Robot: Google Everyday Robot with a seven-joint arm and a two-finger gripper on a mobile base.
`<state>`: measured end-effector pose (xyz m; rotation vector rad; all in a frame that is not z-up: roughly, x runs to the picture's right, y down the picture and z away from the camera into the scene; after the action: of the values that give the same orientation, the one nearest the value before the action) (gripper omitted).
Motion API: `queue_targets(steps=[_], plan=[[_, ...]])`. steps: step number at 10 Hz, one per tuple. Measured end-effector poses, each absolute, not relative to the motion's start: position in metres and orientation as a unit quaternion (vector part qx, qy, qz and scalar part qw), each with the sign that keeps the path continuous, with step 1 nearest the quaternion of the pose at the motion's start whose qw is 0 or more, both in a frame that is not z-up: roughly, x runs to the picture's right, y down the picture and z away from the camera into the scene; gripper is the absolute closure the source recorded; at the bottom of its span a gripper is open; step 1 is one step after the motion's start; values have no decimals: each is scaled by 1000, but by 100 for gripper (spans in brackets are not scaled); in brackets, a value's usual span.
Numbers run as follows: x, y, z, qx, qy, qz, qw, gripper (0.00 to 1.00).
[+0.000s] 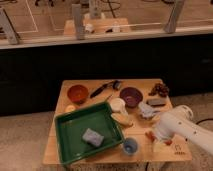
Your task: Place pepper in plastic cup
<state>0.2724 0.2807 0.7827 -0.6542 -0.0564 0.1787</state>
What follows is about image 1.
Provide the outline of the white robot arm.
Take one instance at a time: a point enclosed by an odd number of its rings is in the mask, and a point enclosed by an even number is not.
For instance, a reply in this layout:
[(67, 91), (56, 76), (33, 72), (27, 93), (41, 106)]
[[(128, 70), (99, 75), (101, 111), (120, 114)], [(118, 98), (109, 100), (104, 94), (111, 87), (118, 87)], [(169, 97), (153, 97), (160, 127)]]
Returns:
[(213, 132), (193, 123), (192, 110), (180, 105), (163, 112), (154, 125), (153, 134), (160, 140), (170, 140), (178, 134), (213, 155)]

